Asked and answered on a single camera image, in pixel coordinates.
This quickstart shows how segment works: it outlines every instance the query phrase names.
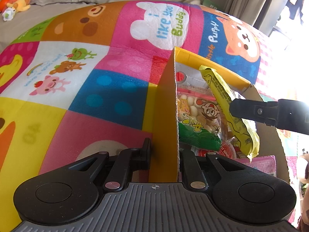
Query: red package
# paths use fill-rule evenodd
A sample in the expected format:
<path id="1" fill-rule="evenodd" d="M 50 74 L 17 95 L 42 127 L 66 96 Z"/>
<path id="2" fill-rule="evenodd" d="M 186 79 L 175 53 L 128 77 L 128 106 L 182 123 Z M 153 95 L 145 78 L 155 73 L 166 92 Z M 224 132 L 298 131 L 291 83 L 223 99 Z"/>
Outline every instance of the red package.
<path id="1" fill-rule="evenodd" d="M 191 151 L 194 152 L 195 156 L 206 157 L 208 152 L 213 152 L 212 150 L 199 149 L 197 147 L 192 146 Z M 222 142 L 222 145 L 216 153 L 225 156 L 230 159 L 236 159 L 236 152 L 234 147 L 230 142 Z"/>

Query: rainbow graphic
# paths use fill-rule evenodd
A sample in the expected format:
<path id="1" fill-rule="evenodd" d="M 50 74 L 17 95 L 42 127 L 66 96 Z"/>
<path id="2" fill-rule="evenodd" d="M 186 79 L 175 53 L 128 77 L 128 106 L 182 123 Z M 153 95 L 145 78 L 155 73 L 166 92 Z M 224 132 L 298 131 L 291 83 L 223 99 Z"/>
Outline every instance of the rainbow graphic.
<path id="1" fill-rule="evenodd" d="M 43 64 L 43 63 L 40 63 L 40 64 L 34 66 L 31 70 L 28 71 L 27 76 L 30 76 L 30 74 L 33 73 L 33 71 L 34 71 L 37 67 L 41 66 L 42 64 Z"/>

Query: green snack package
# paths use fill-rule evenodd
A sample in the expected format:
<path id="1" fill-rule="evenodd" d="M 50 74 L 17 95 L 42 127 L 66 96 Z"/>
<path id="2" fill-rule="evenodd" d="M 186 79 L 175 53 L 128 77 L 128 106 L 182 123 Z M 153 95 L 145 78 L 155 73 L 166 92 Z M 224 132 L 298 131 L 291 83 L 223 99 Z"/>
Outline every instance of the green snack package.
<path id="1" fill-rule="evenodd" d="M 215 98 L 178 88 L 179 141 L 218 151 L 221 147 L 220 107 Z"/>

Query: blue polka dot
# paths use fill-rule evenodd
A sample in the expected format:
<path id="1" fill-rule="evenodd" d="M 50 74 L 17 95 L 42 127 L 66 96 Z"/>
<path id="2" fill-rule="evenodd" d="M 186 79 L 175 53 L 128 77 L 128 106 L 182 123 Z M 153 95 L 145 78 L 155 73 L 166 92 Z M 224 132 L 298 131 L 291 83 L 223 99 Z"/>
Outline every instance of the blue polka dot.
<path id="1" fill-rule="evenodd" d="M 90 107 L 99 107 L 103 104 L 103 98 L 97 94 L 91 94 L 86 98 L 86 103 Z"/>
<path id="2" fill-rule="evenodd" d="M 239 70 L 239 71 L 237 72 L 237 74 L 240 75 L 241 77 L 244 76 L 243 71 L 241 71 L 241 70 Z"/>
<path id="3" fill-rule="evenodd" d="M 132 107 L 129 103 L 120 101 L 115 104 L 115 112 L 119 115 L 128 116 L 132 112 Z"/>
<path id="4" fill-rule="evenodd" d="M 136 92 L 136 85 L 132 82 L 124 82 L 121 87 L 126 91 L 126 92 Z"/>
<path id="5" fill-rule="evenodd" d="M 112 78 L 110 76 L 103 75 L 97 78 L 97 83 L 99 85 L 109 85 L 111 84 L 111 82 L 112 82 Z"/>

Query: candy bag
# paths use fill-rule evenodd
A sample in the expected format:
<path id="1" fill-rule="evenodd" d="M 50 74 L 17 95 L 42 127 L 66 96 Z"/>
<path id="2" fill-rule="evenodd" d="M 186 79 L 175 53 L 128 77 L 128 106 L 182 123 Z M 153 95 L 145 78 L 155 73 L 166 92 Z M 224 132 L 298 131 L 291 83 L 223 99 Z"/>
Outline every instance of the candy bag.
<path id="1" fill-rule="evenodd" d="M 221 147 L 221 108 L 209 89 L 177 88 L 179 141 L 218 151 Z"/>
<path id="2" fill-rule="evenodd" d="M 195 146 L 191 147 L 191 151 L 194 152 L 195 156 L 201 156 L 201 157 L 206 157 L 206 154 L 208 152 L 213 152 L 212 150 L 208 149 L 200 149 Z M 218 154 L 225 156 L 230 159 L 236 159 L 236 152 L 232 144 L 228 141 L 223 141 L 220 149 L 218 150 Z"/>
<path id="3" fill-rule="evenodd" d="M 236 98 L 235 94 L 214 69 L 201 66 L 200 72 L 219 103 L 230 129 L 237 139 L 238 147 L 243 154 L 252 160 L 258 155 L 260 147 L 260 139 L 256 133 L 254 122 L 236 118 L 230 114 L 229 107 L 230 103 Z"/>

